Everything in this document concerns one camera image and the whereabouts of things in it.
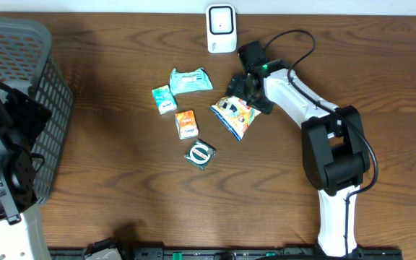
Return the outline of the yellow chips snack bag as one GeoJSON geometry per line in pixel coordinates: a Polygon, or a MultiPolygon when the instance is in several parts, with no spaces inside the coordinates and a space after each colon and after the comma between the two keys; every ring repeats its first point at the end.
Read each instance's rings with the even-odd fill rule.
{"type": "Polygon", "coordinates": [[[242,140],[255,117],[261,113],[259,110],[248,106],[246,101],[235,96],[222,97],[209,109],[237,141],[242,140]]]}

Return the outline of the teal wrapper packet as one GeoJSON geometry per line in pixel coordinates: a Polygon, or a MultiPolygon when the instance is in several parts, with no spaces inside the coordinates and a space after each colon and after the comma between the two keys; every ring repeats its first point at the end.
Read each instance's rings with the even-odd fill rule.
{"type": "Polygon", "coordinates": [[[213,85],[204,68],[198,68],[190,72],[172,70],[169,86],[173,95],[213,89],[213,85]]]}

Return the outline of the orange tissue pack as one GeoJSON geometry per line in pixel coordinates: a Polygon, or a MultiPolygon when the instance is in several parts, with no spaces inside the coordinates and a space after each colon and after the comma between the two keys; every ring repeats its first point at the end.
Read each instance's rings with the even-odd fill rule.
{"type": "Polygon", "coordinates": [[[199,134],[193,110],[175,114],[175,124],[178,130],[179,139],[189,139],[197,137],[199,134]]]}

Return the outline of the dark green round-logo packet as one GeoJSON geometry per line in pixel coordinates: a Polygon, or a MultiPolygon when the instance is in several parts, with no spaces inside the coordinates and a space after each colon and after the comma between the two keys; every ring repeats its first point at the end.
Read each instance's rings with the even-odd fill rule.
{"type": "Polygon", "coordinates": [[[201,139],[196,139],[184,158],[198,169],[205,170],[215,155],[216,149],[213,146],[201,139]]]}

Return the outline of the teal tissue pack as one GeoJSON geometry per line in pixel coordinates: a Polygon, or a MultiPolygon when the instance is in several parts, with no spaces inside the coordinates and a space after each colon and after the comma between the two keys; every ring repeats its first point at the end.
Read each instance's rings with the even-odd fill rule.
{"type": "Polygon", "coordinates": [[[152,96],[160,114],[175,111],[178,108],[176,99],[174,98],[168,85],[153,89],[152,96]]]}

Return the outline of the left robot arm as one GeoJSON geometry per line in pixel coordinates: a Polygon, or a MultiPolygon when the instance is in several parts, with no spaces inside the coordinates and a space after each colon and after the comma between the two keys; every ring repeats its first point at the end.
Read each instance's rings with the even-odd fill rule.
{"type": "Polygon", "coordinates": [[[49,259],[34,180],[46,161],[33,152],[52,113],[0,82],[0,259],[49,259]]]}

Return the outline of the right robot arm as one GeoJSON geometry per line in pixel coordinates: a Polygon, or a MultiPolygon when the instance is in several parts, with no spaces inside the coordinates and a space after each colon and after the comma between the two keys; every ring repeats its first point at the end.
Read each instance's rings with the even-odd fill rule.
{"type": "Polygon", "coordinates": [[[264,114],[279,106],[300,127],[303,169],[318,191],[322,254],[354,256],[355,200],[372,163],[358,110],[319,97],[282,59],[270,60],[258,41],[237,50],[244,74],[235,75],[227,95],[264,114]]]}

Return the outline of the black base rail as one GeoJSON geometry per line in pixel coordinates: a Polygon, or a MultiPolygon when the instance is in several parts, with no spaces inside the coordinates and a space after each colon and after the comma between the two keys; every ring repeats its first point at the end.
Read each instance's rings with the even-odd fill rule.
{"type": "Polygon", "coordinates": [[[288,245],[276,248],[190,248],[167,247],[162,243],[124,243],[107,238],[84,248],[50,248],[52,259],[115,259],[133,260],[253,260],[253,259],[329,259],[318,246],[288,245]]]}

